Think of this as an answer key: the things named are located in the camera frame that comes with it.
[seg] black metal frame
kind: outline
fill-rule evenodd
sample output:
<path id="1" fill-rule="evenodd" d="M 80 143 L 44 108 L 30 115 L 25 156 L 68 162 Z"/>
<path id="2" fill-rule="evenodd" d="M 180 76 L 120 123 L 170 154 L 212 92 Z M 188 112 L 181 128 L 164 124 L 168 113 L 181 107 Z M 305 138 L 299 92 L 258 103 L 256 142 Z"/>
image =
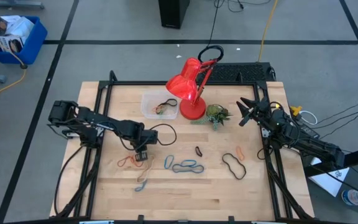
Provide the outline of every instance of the black metal frame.
<path id="1" fill-rule="evenodd" d="M 104 108 L 103 108 L 103 115 L 108 115 L 108 111 L 109 111 L 109 103 L 110 103 L 110 99 L 111 99 L 111 92 L 112 92 L 112 88 L 114 85 L 165 85 L 166 81 L 118 81 L 114 72 L 110 72 L 110 79 L 108 81 L 99 81 L 99 85 L 98 85 L 98 92 L 96 94 L 96 102 L 95 102 L 95 106 L 94 106 L 94 111 L 99 111 L 100 110 L 100 104 L 101 104 L 101 98 L 102 98 L 102 94 L 104 89 L 107 90 L 106 93 L 106 99 L 104 102 Z M 239 77 L 237 79 L 237 81 L 235 82 L 215 82 L 215 81 L 210 81 L 207 83 L 207 85 L 235 85 L 235 86 L 252 86 L 253 90 L 254 90 L 254 98 L 255 100 L 260 100 L 260 96 L 259 96 L 259 89 L 262 90 L 262 93 L 264 95 L 264 97 L 266 97 L 269 100 L 269 93 L 267 91 L 267 84 L 266 81 L 256 81 L 256 82 L 243 82 L 242 78 Z M 100 135 L 100 141 L 103 143 L 103 138 L 104 135 L 101 134 Z M 268 163 L 272 161 L 271 157 L 270 157 L 270 153 L 269 153 L 269 145 L 268 142 L 265 141 L 262 138 L 262 145 L 263 145 L 263 149 L 264 149 L 264 155 L 265 155 L 265 164 L 266 164 L 266 168 L 268 169 Z M 96 175 L 94 175 L 90 181 L 90 188 L 89 188 L 89 197 L 88 197 L 88 201 L 86 204 L 86 213 L 85 216 L 80 216 L 80 210 L 81 210 L 81 206 L 82 206 L 82 195 L 79 196 L 79 199 L 77 201 L 77 203 L 75 204 L 75 207 L 73 208 L 74 212 L 73 212 L 73 217 L 67 217 L 68 214 L 70 214 L 71 211 L 68 212 L 67 215 L 65 215 L 64 217 L 51 217 L 49 219 L 46 220 L 33 220 L 33 221 L 24 221 L 24 222 L 14 222 L 14 223 L 21 223 L 21 224 L 36 224 L 36 223 L 78 223 L 78 222 L 84 222 L 84 221 L 91 221 L 91 214 L 92 214 L 92 208 L 93 208 L 93 201 L 94 201 L 94 194 L 96 191 L 96 181 L 98 179 L 98 169 L 99 169 L 99 162 L 100 162 L 100 158 L 101 158 L 101 150 L 102 150 L 103 145 L 101 144 L 101 147 L 98 147 L 96 149 L 91 149 L 91 148 L 87 148 L 86 152 L 85 152 L 85 158 L 84 158 L 84 163 L 83 163 L 83 169 L 81 171 L 81 179 L 80 179 L 80 185 L 83 185 L 87 179 L 87 177 L 89 176 L 88 173 L 88 168 L 89 168 L 89 164 L 91 162 L 91 154 L 92 151 L 95 150 L 95 157 L 94 157 L 94 164 L 96 164 Z M 358 152 L 354 152 L 352 154 L 348 154 L 348 155 L 358 155 Z M 277 165 L 277 172 L 279 174 L 280 180 L 284 183 L 284 186 L 286 186 L 286 181 L 285 181 L 285 174 L 284 174 L 284 170 L 283 170 L 283 164 L 282 164 L 282 159 L 281 159 L 281 155 L 280 155 L 280 150 L 275 150 L 274 151 L 274 155 L 275 155 L 275 160 L 276 160 L 276 165 Z M 346 166 L 353 166 L 355 164 L 358 164 L 358 156 L 355 159 L 354 157 L 347 157 L 347 163 Z M 305 174 L 306 176 L 311 176 L 311 175 L 316 175 L 314 169 L 308 169 L 305 168 Z M 288 200 L 283 197 L 283 202 L 284 202 L 284 206 L 285 206 L 285 215 L 286 217 L 283 218 L 280 214 L 280 207 L 279 207 L 279 203 L 278 203 L 278 197 L 277 197 L 277 190 L 276 190 L 276 183 L 273 181 L 273 179 L 271 178 L 271 176 L 268 175 L 268 182 L 269 182 L 269 187 L 270 187 L 270 194 L 272 197 L 272 207 L 273 207 L 273 214 L 275 217 L 275 221 L 276 222 L 285 222 L 285 223 L 334 223 L 334 222 L 326 222 L 326 221 L 319 221 L 319 220 L 300 220 L 300 219 L 296 219 L 293 218 L 292 215 L 292 210 L 291 210 L 291 206 L 290 203 L 288 202 Z M 175 223 L 175 220 L 167 220 L 167 221 L 149 221 L 149 220 L 144 220 L 144 216 L 143 215 L 139 215 L 138 220 L 114 220 L 114 223 L 134 223 L 137 222 L 138 224 L 143 224 L 143 223 Z M 251 223 L 251 222 L 239 222 L 239 221 L 234 221 L 234 217 L 228 217 L 228 220 L 225 221 L 181 221 L 178 220 L 178 223 L 180 222 L 192 222 L 192 223 L 230 223 L 230 224 L 234 224 L 234 223 Z"/>

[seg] lamp shade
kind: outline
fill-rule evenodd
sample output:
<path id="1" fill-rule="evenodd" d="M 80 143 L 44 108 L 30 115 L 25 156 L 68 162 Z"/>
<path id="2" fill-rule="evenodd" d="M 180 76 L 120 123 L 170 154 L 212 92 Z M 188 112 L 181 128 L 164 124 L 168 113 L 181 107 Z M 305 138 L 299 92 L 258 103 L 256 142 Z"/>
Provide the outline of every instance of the lamp shade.
<path id="1" fill-rule="evenodd" d="M 167 82 L 167 90 L 183 100 L 193 101 L 197 97 L 196 77 L 200 69 L 201 62 L 198 59 L 187 59 L 181 73 Z"/>

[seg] red desk lamp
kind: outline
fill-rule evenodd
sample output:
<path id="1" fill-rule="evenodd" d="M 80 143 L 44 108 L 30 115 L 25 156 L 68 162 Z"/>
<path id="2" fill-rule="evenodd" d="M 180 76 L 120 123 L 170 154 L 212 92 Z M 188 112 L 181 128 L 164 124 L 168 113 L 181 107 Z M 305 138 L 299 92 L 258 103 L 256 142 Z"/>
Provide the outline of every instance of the red desk lamp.
<path id="1" fill-rule="evenodd" d="M 207 62 L 201 61 L 201 55 L 209 50 L 217 49 L 221 52 L 220 56 L 216 59 L 211 59 Z M 201 98 L 204 90 L 205 83 L 207 82 L 213 67 L 216 62 L 223 58 L 223 48 L 218 45 L 206 47 L 198 54 L 196 58 L 187 59 L 183 70 L 179 75 L 171 78 L 167 84 L 167 90 L 173 95 L 182 99 L 180 102 L 180 113 L 187 119 L 195 120 L 200 119 L 205 114 L 206 104 Z M 206 75 L 202 84 L 197 88 L 196 78 L 197 75 L 206 71 Z"/>

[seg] lamp base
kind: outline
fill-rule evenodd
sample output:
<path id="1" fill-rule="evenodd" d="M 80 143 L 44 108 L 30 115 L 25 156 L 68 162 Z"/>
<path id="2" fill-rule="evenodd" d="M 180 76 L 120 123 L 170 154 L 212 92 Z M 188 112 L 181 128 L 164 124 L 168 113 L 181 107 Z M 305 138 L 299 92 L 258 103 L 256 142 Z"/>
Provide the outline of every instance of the lamp base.
<path id="1" fill-rule="evenodd" d="M 205 101 L 201 97 L 198 98 L 198 102 L 195 105 L 191 104 L 191 101 L 182 100 L 180 102 L 180 113 L 186 118 L 190 120 L 200 119 L 205 114 Z"/>

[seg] black speaker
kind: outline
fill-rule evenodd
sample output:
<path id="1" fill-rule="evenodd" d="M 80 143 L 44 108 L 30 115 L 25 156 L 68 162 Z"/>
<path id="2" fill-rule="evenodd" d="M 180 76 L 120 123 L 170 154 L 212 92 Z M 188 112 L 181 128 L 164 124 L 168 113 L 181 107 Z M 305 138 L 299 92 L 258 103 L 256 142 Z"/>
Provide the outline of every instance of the black speaker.
<path id="1" fill-rule="evenodd" d="M 180 29 L 190 0 L 158 0 L 161 26 Z"/>

